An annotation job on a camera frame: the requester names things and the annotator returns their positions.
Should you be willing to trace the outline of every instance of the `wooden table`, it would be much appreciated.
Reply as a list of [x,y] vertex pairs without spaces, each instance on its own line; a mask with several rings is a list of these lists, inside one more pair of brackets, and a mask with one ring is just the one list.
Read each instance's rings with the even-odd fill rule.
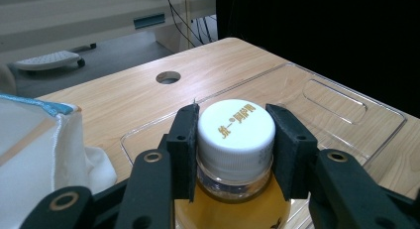
[[[299,76],[291,78],[281,72],[275,73],[277,67],[286,63],[286,59],[238,39],[224,39],[69,87],[42,96],[41,99],[67,102],[81,107],[85,145],[101,147],[107,152],[120,181],[127,178],[131,171],[131,165],[120,142],[126,133],[173,113],[182,106],[191,104],[194,99],[223,93],[224,89],[225,92],[231,89],[229,93],[236,91],[238,94],[245,94],[241,91],[246,91],[246,88],[240,86],[244,82],[247,83],[247,88],[253,89],[246,93],[251,98],[249,100],[258,103],[271,101],[270,97],[260,93],[260,90],[265,88],[261,84],[264,76],[259,77],[259,80],[253,79],[259,74],[271,71],[270,74],[278,78],[275,82],[279,86],[299,86]],[[158,83],[157,76],[166,71],[178,72],[180,80],[172,84]],[[340,84],[337,87],[345,89],[345,86]],[[311,91],[303,91],[303,95],[308,93]],[[284,91],[278,94],[285,98],[288,96]],[[379,105],[380,111],[392,110],[386,105]],[[372,124],[381,124],[395,117],[376,115],[378,118]],[[369,118],[376,118],[376,115],[372,114]],[[365,120],[358,120],[358,116],[349,116],[350,119],[356,119],[355,125]],[[384,136],[386,141],[380,146],[380,154],[375,155],[366,164],[366,169],[380,185],[414,198],[420,188],[420,120],[405,113],[399,117],[401,118],[398,121],[401,120],[401,124],[394,134]],[[321,125],[323,122],[328,124],[330,118],[323,117],[313,121]],[[386,130],[386,126],[381,126],[380,129]],[[370,141],[368,134],[377,133],[364,133],[364,137],[367,138],[362,144]]]

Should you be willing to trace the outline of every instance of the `gray floor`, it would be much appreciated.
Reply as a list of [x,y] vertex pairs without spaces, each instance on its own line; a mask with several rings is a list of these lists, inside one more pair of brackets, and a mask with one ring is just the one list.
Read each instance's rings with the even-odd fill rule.
[[[203,19],[193,20],[191,24],[195,36],[201,38],[204,45],[217,40],[216,17],[206,17],[205,20],[210,37],[206,32]],[[194,39],[191,40],[194,46],[203,45],[195,36],[192,36]],[[108,40],[96,45],[96,49],[86,46],[70,50],[85,59],[86,65],[84,67],[79,67],[77,63],[74,63],[49,70],[24,71],[9,63],[8,66],[16,80],[17,95],[36,98],[142,63],[173,55],[170,50],[156,42],[155,34],[152,31],[138,32],[134,35]]]

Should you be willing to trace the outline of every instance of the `bottle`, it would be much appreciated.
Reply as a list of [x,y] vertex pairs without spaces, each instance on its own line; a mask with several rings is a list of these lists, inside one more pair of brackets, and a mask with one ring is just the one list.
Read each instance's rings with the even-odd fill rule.
[[210,105],[198,121],[194,201],[175,200],[180,228],[281,228],[290,211],[271,172],[274,123],[253,102]]

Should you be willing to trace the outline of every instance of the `gold text on lid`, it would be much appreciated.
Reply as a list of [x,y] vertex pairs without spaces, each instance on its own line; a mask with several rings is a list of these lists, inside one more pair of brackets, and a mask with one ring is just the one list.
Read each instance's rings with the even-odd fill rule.
[[248,103],[244,107],[242,107],[238,112],[236,112],[233,115],[233,118],[229,118],[229,121],[231,122],[229,125],[220,126],[218,130],[222,134],[223,139],[227,138],[231,134],[231,131],[229,131],[228,128],[232,126],[232,124],[234,124],[235,122],[242,124],[242,122],[250,116],[250,113],[254,112],[255,110],[257,109],[253,105]]

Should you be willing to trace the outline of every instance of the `wooden desk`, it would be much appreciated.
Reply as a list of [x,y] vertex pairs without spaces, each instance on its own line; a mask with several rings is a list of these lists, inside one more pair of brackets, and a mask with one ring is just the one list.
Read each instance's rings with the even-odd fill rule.
[[[85,144],[105,149],[118,180],[122,180],[131,170],[120,146],[126,133],[192,103],[194,98],[209,96],[285,63],[286,59],[248,43],[225,39],[41,99],[80,106]],[[157,76],[165,71],[176,71],[181,79],[173,84],[158,83]],[[284,84],[286,80],[280,76],[278,82]],[[420,120],[404,115],[406,122],[383,146],[367,171],[380,185],[414,198],[420,188]]]

